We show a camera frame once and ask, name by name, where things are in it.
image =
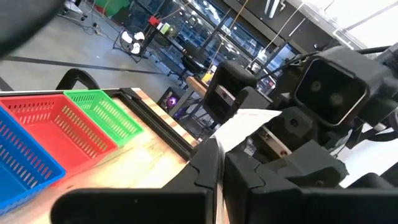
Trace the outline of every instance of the floor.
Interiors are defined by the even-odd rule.
[[[84,4],[80,8],[85,12],[90,11],[90,7],[85,7]],[[150,61],[142,59],[136,63],[124,52],[113,50],[112,40],[118,35],[117,25],[97,13],[88,15],[81,24],[91,26],[93,21],[96,22],[104,36],[89,35],[71,21],[56,17],[28,43],[3,58],[0,62],[0,77],[15,90],[53,90],[71,66],[13,61],[15,58],[37,58],[118,68],[120,71],[82,69],[90,73],[101,88],[139,87],[154,101],[157,101],[168,87],[177,86],[175,80],[164,75]],[[68,16],[79,19],[73,14]]]

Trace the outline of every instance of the blue basket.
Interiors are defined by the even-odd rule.
[[[65,170],[0,107],[0,215],[34,198]]]

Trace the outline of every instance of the red basket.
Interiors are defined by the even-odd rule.
[[[0,97],[0,103],[66,170],[64,180],[94,166],[117,149],[64,95]]]

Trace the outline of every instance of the purple light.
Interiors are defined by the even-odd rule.
[[[173,106],[175,106],[176,104],[177,104],[177,99],[176,99],[176,97],[170,97],[168,100],[167,100],[167,105],[169,106],[169,107],[173,107]]]

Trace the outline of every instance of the plastic basket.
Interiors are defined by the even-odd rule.
[[[0,107],[0,215],[64,175],[61,165]]]
[[[104,132],[119,145],[127,144],[143,128],[101,90],[64,91]]]
[[[66,170],[97,164],[117,145],[64,95],[0,97],[1,104]]]

